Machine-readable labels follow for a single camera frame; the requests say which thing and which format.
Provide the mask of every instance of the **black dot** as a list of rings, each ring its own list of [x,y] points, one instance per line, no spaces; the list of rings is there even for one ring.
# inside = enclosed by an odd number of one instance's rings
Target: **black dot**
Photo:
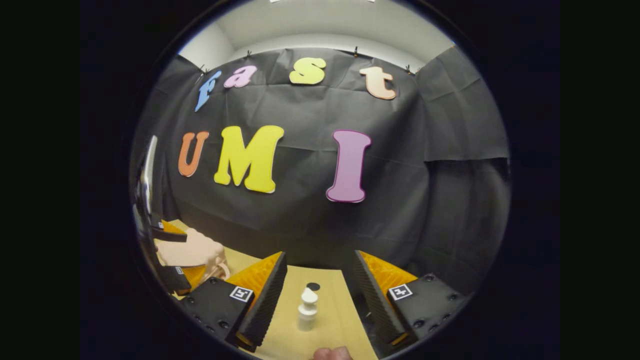
[[[318,291],[320,290],[320,285],[316,284],[315,282],[310,282],[307,284],[307,287],[310,288],[313,291]]]

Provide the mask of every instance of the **wooden table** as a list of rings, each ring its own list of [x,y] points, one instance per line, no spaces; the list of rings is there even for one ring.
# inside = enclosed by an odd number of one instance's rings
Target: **wooden table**
[[[171,221],[182,230],[188,226]],[[260,261],[259,258],[225,247],[231,274]],[[320,285],[316,323],[311,331],[298,330],[300,295],[310,282]],[[376,360],[378,357],[362,327],[340,270],[323,270],[287,266],[287,277],[269,330],[254,356],[261,359],[312,359],[316,349],[347,346],[354,360]]]

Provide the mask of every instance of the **black border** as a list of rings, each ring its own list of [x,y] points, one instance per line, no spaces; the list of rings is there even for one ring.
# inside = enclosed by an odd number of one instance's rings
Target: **black border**
[[[482,72],[505,120],[514,182],[504,244],[483,287],[420,351],[558,356],[559,3],[408,3],[429,12]],[[233,358],[176,325],[145,285],[140,254],[131,252],[127,171],[141,104],[167,54],[210,20],[211,8],[235,5],[81,3],[83,358]]]

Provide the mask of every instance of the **circular lens view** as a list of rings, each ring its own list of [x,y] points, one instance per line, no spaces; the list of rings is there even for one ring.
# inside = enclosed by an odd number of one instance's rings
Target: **circular lens view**
[[[382,359],[455,321],[510,198],[470,59],[391,0],[217,15],[158,78],[132,150],[163,296],[261,359]]]

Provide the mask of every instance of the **blue letter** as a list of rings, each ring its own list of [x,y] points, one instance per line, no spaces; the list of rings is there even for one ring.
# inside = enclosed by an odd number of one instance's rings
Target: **blue letter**
[[[216,79],[218,79],[220,75],[222,75],[222,71],[218,70],[217,73],[211,76],[211,79],[202,84],[202,86],[200,87],[200,96],[198,97],[196,111],[198,111],[198,109],[200,109],[200,107],[202,107],[202,105],[204,105],[204,103],[209,100],[209,93],[213,91],[213,86],[216,84]]]

